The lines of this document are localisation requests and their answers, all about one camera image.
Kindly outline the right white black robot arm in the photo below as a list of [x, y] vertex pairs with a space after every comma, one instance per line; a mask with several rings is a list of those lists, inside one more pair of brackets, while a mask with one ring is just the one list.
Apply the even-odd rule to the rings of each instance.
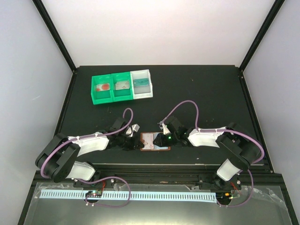
[[231, 123], [216, 129], [186, 128], [176, 117], [169, 117], [161, 123], [162, 133], [157, 134], [153, 144], [158, 147], [214, 147], [221, 149], [226, 160], [213, 177], [214, 186], [223, 189], [231, 178], [250, 168], [264, 157], [261, 144], [241, 132], [241, 126]]

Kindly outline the teal VIP card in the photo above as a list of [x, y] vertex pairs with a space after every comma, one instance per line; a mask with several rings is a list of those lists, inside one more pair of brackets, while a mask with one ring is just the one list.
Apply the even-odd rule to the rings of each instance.
[[149, 86], [150, 82], [148, 78], [141, 78], [133, 80], [134, 87], [144, 87]]

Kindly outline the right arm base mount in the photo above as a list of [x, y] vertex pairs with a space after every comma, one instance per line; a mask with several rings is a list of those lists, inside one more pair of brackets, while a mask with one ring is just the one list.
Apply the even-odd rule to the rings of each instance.
[[241, 182], [238, 175], [234, 175], [229, 181], [224, 181], [215, 173], [200, 173], [197, 185], [200, 189], [210, 191], [231, 191], [235, 188], [241, 190]]

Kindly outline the brown leather card holder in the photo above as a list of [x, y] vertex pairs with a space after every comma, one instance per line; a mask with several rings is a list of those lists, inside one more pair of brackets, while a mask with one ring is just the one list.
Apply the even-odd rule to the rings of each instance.
[[141, 148], [141, 151], [167, 151], [170, 150], [171, 147], [159, 147], [156, 146], [153, 141], [157, 137], [159, 132], [151, 132], [151, 133], [141, 133], [141, 142], [144, 144], [144, 147]]

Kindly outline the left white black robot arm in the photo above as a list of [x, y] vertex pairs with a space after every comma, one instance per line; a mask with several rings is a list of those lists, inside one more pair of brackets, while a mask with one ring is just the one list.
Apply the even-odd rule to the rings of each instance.
[[65, 179], [82, 180], [96, 187], [101, 176], [91, 162], [77, 159], [103, 150], [136, 150], [144, 147], [137, 135], [140, 126], [118, 118], [107, 130], [84, 136], [59, 133], [47, 144], [35, 161], [43, 178], [59, 183]]

